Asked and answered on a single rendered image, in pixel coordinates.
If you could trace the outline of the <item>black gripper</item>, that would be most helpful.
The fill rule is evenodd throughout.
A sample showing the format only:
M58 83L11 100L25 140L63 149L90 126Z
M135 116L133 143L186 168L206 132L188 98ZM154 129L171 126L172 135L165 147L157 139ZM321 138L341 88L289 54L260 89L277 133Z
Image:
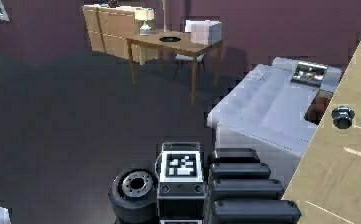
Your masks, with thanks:
M108 198L116 216L114 224L156 224L157 179L144 168L120 172L109 186Z

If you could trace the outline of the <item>white bed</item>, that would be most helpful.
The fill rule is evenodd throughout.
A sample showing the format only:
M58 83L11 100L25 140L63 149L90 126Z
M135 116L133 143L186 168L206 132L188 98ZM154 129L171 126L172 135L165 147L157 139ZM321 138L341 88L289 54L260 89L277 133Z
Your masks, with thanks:
M328 66L317 87L296 83L298 60L277 57L259 64L213 107L207 125L218 148L251 148L269 165L271 177L288 185L317 130L306 112L317 97L329 99L342 70Z

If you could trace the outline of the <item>brown wooden table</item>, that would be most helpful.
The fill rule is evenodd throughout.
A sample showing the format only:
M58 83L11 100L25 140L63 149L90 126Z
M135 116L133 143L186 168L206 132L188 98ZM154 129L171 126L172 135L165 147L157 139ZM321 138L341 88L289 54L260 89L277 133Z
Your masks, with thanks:
M179 37L178 42L162 42L162 37ZM160 56L163 56L164 51L173 52L175 54L182 54L190 56L192 58L192 72L191 72L191 92L190 92L190 103L195 103L196 94L196 77L197 77L197 57L203 53L207 53L212 49L217 50L217 58L215 62L214 70L214 85L218 84L220 66L222 61L223 41L219 40L212 44L198 44L191 41L191 34L179 31L161 31L157 30L154 34L143 36L143 35L130 35L126 37L127 50L129 56L129 67L130 76L132 83L135 84L135 69L133 62L132 46L142 46L147 48L156 49L159 51Z

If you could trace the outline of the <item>tan wooden cupboard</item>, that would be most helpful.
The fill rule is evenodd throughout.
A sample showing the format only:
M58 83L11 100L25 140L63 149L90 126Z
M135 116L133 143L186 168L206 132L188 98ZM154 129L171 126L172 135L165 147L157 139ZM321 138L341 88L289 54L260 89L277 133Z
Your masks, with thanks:
M143 22L135 19L136 11L148 11L151 20L147 24L155 28L155 11L138 6L111 8L107 4L82 6L86 27L93 51L128 59L126 37L138 35Z

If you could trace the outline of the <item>white table lamp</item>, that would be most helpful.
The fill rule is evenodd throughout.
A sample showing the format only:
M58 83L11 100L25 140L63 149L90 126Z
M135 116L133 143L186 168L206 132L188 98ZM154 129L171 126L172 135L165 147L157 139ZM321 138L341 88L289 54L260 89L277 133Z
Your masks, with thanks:
M135 19L137 21L142 21L143 24L139 28L140 35L150 35L152 33L152 28L148 24L149 21L155 18L155 12L152 8L136 8L135 9Z

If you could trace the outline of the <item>white chair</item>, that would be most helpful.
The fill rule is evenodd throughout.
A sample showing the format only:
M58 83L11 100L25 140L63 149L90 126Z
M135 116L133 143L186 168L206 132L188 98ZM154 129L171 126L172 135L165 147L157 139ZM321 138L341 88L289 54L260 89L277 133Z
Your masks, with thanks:
M185 33L191 34L191 41L197 44L213 44L222 39L222 22L218 20L187 20L184 27ZM175 56L176 69L173 78L186 62L192 62L191 56L177 54Z

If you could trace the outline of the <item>tan wooden door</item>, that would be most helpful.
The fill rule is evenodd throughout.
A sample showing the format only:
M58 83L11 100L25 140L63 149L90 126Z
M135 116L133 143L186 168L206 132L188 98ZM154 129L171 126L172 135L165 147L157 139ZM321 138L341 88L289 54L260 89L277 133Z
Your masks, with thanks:
M340 106L355 112L347 129L333 124ZM284 198L300 208L298 224L361 224L361 41Z

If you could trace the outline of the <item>black round door knob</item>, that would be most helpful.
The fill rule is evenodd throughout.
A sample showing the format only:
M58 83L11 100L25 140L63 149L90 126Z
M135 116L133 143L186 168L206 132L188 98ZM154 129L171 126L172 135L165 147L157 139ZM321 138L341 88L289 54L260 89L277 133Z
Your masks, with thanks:
M348 106L340 106L332 110L333 124L339 129L347 129L352 126L355 112Z

